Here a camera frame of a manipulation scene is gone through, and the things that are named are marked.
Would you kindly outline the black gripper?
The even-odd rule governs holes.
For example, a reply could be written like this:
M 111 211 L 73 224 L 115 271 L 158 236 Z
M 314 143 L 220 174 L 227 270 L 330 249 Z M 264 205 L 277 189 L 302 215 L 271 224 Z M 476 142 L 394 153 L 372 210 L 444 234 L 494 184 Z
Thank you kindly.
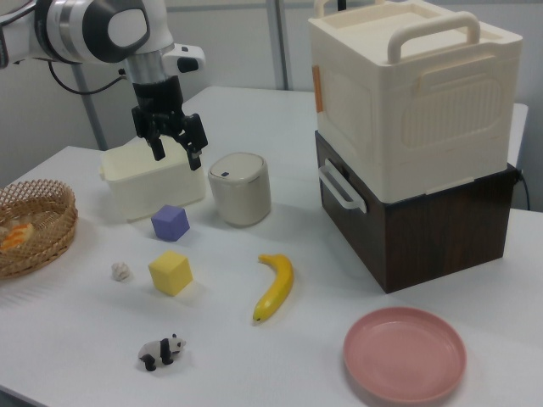
M 154 159 L 161 161 L 165 157 L 160 137 L 166 135 L 183 146 L 190 169 L 199 169 L 200 155 L 208 139 L 199 115 L 185 115 L 182 110 L 178 78 L 172 76 L 152 84 L 134 84 L 133 88 L 137 97 L 137 106 L 132 109 L 136 132 L 151 147 Z

